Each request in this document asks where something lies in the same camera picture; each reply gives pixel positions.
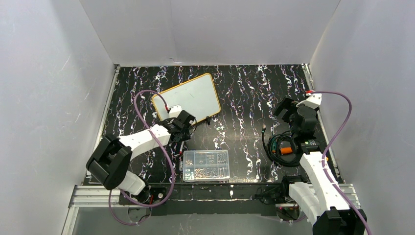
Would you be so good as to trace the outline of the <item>white red whiteboard marker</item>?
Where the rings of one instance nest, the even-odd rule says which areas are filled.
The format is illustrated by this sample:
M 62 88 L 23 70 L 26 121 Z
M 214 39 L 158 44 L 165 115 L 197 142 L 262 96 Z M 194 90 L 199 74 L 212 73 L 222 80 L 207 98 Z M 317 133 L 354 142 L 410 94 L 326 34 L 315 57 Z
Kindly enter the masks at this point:
M 184 143 L 185 143 L 185 141 L 183 141 L 180 145 L 179 156 L 181 156 L 183 154 Z

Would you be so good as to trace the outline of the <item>yellow framed whiteboard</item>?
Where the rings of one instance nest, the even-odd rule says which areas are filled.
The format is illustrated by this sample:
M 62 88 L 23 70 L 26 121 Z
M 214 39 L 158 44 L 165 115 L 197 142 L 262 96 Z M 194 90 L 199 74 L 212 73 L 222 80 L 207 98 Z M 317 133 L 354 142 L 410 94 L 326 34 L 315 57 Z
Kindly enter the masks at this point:
M 160 120 L 169 118 L 172 106 L 181 105 L 182 110 L 196 117 L 197 124 L 221 112 L 221 105 L 211 74 L 205 73 L 152 97 L 152 104 Z

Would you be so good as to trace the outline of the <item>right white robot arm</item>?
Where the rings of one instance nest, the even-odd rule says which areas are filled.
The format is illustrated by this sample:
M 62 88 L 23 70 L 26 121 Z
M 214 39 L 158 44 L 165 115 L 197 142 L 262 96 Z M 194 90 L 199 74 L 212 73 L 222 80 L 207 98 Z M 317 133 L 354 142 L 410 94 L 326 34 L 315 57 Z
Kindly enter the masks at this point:
M 299 205 L 314 235 L 368 234 L 366 214 L 342 191 L 315 137 L 321 100 L 320 94 L 301 102 L 286 97 L 274 111 L 275 116 L 286 111 L 282 120 L 290 127 L 291 151 L 310 180 L 307 183 L 301 177 L 284 177 L 284 193 Z

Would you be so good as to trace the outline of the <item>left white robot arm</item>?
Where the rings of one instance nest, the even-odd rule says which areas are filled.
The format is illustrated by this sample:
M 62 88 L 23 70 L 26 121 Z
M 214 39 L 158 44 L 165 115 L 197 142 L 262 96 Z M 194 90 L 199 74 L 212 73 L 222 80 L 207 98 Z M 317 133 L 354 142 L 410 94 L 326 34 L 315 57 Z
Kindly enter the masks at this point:
M 119 189 L 138 196 L 146 182 L 129 171 L 129 165 L 138 155 L 173 142 L 190 139 L 190 127 L 196 118 L 181 110 L 149 129 L 128 136 L 105 135 L 86 163 L 86 169 L 107 190 Z

